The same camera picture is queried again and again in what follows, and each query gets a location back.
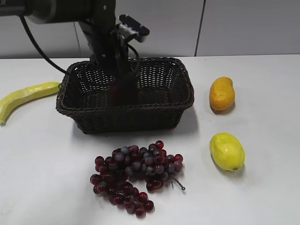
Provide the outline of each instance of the black cable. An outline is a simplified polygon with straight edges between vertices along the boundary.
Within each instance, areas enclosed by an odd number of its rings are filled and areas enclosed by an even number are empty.
[[[38,53],[54,68],[56,68],[57,70],[59,70],[60,72],[67,74],[67,75],[71,75],[70,73],[68,73],[66,70],[60,68],[58,65],[56,65],[53,61],[51,61],[51,59],[48,58],[48,56],[46,56],[46,54],[43,52],[43,50],[38,46],[37,42],[35,41],[29,27],[28,24],[24,18],[24,16],[20,16],[21,22],[23,24],[23,27],[31,41],[31,43],[33,44],[33,46],[36,48],[36,50],[38,51]]]
[[[137,70],[139,69],[139,65],[140,65],[140,56],[139,56],[139,53],[138,53],[138,52],[136,51],[136,49],[135,49],[133,46],[131,46],[130,44],[127,44],[127,46],[128,46],[128,48],[130,48],[130,49],[134,52],[134,54],[135,54],[135,57],[136,57],[136,67],[135,67],[133,73],[136,74],[136,76],[138,76]]]

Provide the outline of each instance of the grape stem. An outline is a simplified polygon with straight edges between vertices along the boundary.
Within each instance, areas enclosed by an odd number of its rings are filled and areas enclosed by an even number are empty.
[[[171,183],[172,183],[172,180],[171,180],[171,178],[172,178],[174,181],[176,181],[176,183],[178,183],[178,185],[181,187],[181,190],[184,191],[186,189],[175,177],[173,177],[171,175],[169,175],[169,177],[170,177]]]

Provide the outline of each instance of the banana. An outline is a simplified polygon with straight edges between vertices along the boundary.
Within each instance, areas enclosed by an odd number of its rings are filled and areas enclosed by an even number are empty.
[[[0,100],[0,125],[4,126],[11,112],[18,106],[59,91],[59,82],[47,82],[14,91]]]

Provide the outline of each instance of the red grape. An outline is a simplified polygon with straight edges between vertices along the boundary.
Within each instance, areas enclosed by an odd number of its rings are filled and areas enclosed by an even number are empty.
[[[100,183],[102,181],[102,177],[99,176],[98,174],[94,174],[90,177],[90,182],[93,185],[97,185],[98,183]]]
[[[133,186],[131,183],[129,182],[125,182],[124,187],[123,187],[123,191],[125,192],[125,194],[131,194],[133,192]]]
[[[152,192],[152,191],[154,191],[154,189],[155,189],[152,183],[146,184],[146,188],[147,188],[147,190],[148,190],[149,192]]]
[[[113,198],[116,205],[121,205],[124,202],[124,196],[122,194],[115,194]]]
[[[129,213],[129,214],[134,214],[136,207],[137,207],[137,205],[134,202],[131,204],[125,205],[125,209],[126,209],[127,213]]]
[[[135,200],[133,195],[126,195],[124,198],[124,203],[125,204],[131,204]]]
[[[160,181],[160,180],[154,180],[154,181],[152,182],[152,185],[153,185],[154,188],[160,188],[160,186],[161,186],[161,181]]]
[[[158,149],[162,149],[164,147],[164,143],[162,141],[155,142],[155,145]]]
[[[173,163],[175,161],[174,155],[167,155],[166,159],[169,163]]]
[[[166,151],[166,150],[164,150],[164,149],[162,149],[161,151],[162,151],[162,153],[163,153],[164,157],[166,157],[166,156],[167,156],[167,151]]]
[[[175,170],[176,171],[178,171],[178,172],[180,172],[181,171],[181,169],[182,169],[182,162],[180,162],[180,161],[175,161],[174,162],[174,167],[175,167]]]
[[[105,191],[106,191],[106,186],[107,186],[107,183],[106,183],[105,181],[100,182],[100,183],[97,185],[97,191],[98,191],[100,194],[105,193]]]
[[[112,157],[114,158],[118,152],[120,152],[120,149],[116,149],[116,150],[112,151]]]
[[[131,155],[131,159],[132,159],[132,161],[139,161],[139,160],[141,160],[141,155],[138,152],[134,152]]]
[[[164,156],[163,156],[163,154],[156,154],[154,156],[154,162],[156,164],[162,164],[164,162]]]
[[[140,194],[139,194],[139,197],[138,197],[138,202],[140,202],[140,203],[144,203],[145,201],[147,201],[148,200],[148,195],[147,195],[147,193],[145,193],[145,192],[141,192]]]
[[[103,180],[107,183],[111,183],[114,180],[114,175],[112,172],[109,172],[103,176]]]
[[[154,209],[154,204],[153,201],[148,200],[144,203],[144,208],[146,210],[146,212],[151,212]]]
[[[105,165],[109,165],[110,163],[113,162],[113,158],[111,156],[108,156],[108,157],[106,157],[104,162],[105,162]]]
[[[102,166],[99,167],[99,172],[101,173],[101,175],[102,175],[102,174],[105,174],[106,171],[107,171],[107,167],[106,167],[106,166],[103,166],[103,165],[102,165]]]
[[[104,164],[104,158],[102,156],[98,156],[96,159],[95,159],[95,164],[98,165],[98,166],[101,166]]]
[[[100,169],[99,169],[99,166],[98,166],[98,165],[95,165],[95,170],[96,170],[97,172],[100,172]]]
[[[93,192],[94,192],[95,194],[99,194],[99,192],[97,191],[97,186],[96,186],[96,185],[93,187]]]
[[[115,188],[112,184],[106,186],[106,193],[108,196],[113,196],[115,194]]]
[[[139,193],[139,190],[136,187],[134,187],[132,194],[135,197],[135,199],[137,199],[139,197],[140,193]]]
[[[139,218],[142,218],[146,215],[146,211],[143,206],[138,206],[135,210],[135,215]]]
[[[175,161],[180,161],[180,162],[183,161],[183,157],[181,154],[176,154],[174,158],[175,158]]]
[[[139,151],[139,147],[137,147],[136,145],[132,145],[129,147],[129,153],[132,154],[134,152],[138,152]]]

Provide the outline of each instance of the basket rim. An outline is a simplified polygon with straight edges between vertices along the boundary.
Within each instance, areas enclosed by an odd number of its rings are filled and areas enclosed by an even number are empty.
[[[90,113],[101,113],[101,112],[129,112],[129,111],[153,111],[153,110],[158,110],[158,109],[166,109],[166,110],[185,110],[190,108],[195,100],[194,97],[194,88],[191,84],[190,78],[188,76],[188,71],[186,70],[184,64],[181,62],[181,60],[173,57],[148,57],[144,58],[147,60],[157,60],[157,59],[169,59],[169,60],[175,60],[178,63],[181,64],[184,68],[184,76],[187,81],[188,85],[188,92],[189,92],[189,98],[186,101],[183,102],[177,102],[177,103],[157,103],[157,104],[140,104],[140,105],[124,105],[124,106],[105,106],[105,107],[85,107],[85,108],[74,108],[74,107],[67,107],[64,105],[64,99],[65,99],[65,93],[67,90],[67,86],[69,84],[69,77],[64,76],[63,81],[62,81],[62,88],[60,89],[58,95],[57,95],[57,101],[56,101],[56,109],[61,113],[61,114],[73,114],[73,113],[84,113],[84,114],[90,114]]]

